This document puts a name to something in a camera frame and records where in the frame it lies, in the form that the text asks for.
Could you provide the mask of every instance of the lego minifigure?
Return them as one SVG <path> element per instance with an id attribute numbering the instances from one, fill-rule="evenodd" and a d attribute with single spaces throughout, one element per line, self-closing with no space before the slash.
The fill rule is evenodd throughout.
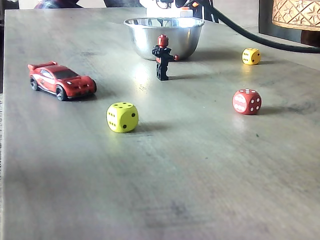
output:
<path id="1" fill-rule="evenodd" d="M 178 55 L 170 55 L 171 49 L 168 48 L 169 38 L 161 34 L 158 37 L 158 44 L 153 48 L 152 54 L 156 56 L 156 77 L 161 81 L 169 80 L 167 76 L 169 61 L 177 61 Z"/>

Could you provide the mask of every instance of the red toy car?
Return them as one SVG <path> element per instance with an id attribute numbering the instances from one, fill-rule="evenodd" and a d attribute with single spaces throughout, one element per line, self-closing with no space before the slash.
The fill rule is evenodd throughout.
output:
<path id="1" fill-rule="evenodd" d="M 94 94 L 97 85 L 89 76 L 80 76 L 55 61 L 28 64 L 30 84 L 33 90 L 42 89 L 56 95 L 59 101 Z"/>

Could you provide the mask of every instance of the stainless steel bowl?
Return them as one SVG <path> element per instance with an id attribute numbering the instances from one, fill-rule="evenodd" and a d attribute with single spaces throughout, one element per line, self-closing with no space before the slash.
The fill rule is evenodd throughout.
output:
<path id="1" fill-rule="evenodd" d="M 194 17 L 138 17 L 127 19 L 124 24 L 130 29 L 134 50 L 142 58 L 156 60 L 152 49 L 158 37 L 165 34 L 169 38 L 168 48 L 172 49 L 170 54 L 183 60 L 195 52 L 205 21 Z"/>

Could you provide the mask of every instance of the lamp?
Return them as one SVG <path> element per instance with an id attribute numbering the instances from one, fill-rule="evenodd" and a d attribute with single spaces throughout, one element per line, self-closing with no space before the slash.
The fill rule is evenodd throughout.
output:
<path id="1" fill-rule="evenodd" d="M 284 28 L 320 31 L 320 0 L 273 0 L 272 23 Z"/>

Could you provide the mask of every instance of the red die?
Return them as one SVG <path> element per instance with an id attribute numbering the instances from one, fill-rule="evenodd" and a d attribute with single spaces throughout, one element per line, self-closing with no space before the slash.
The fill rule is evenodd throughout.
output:
<path id="1" fill-rule="evenodd" d="M 233 95 L 233 108 L 240 114 L 254 115 L 261 108 L 262 100 L 257 91 L 252 89 L 241 89 Z"/>

